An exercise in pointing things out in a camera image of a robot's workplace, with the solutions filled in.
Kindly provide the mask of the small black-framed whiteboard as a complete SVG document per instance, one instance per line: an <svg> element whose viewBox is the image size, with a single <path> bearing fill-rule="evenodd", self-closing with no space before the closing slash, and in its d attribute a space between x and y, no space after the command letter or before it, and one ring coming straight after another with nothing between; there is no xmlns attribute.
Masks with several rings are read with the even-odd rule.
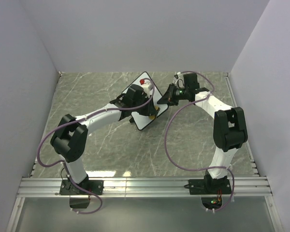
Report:
<svg viewBox="0 0 290 232"><path fill-rule="evenodd" d="M162 93L148 72L141 73L128 87L122 91L120 101L128 108L143 105L133 110L130 121L138 130L143 130L169 108L167 104L158 103Z"/></svg>

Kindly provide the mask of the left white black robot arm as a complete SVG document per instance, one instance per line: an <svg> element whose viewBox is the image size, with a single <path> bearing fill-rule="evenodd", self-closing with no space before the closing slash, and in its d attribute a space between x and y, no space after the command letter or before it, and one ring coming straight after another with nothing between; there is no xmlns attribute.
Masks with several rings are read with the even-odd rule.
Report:
<svg viewBox="0 0 290 232"><path fill-rule="evenodd" d="M141 130L155 120L163 111L152 97L142 96L131 98L121 94L110 101L104 108L90 114L73 117L65 115L55 130L50 144L62 158L69 178L71 189L76 194L83 194L88 189L88 175L84 169L82 155L87 137L94 131L132 117Z"/></svg>

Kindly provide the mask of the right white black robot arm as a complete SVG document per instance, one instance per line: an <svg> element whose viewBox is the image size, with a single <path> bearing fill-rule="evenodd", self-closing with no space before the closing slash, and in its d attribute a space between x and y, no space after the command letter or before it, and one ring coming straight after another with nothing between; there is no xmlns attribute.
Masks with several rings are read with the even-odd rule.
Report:
<svg viewBox="0 0 290 232"><path fill-rule="evenodd" d="M239 148L247 141L247 127L244 110L231 107L215 96L205 87L176 87L170 84L158 104L178 105L180 100L188 100L200 107L214 119L213 139L215 153L207 170L210 175L204 180L204 189L215 193L220 189L220 180L227 176L227 168Z"/></svg>

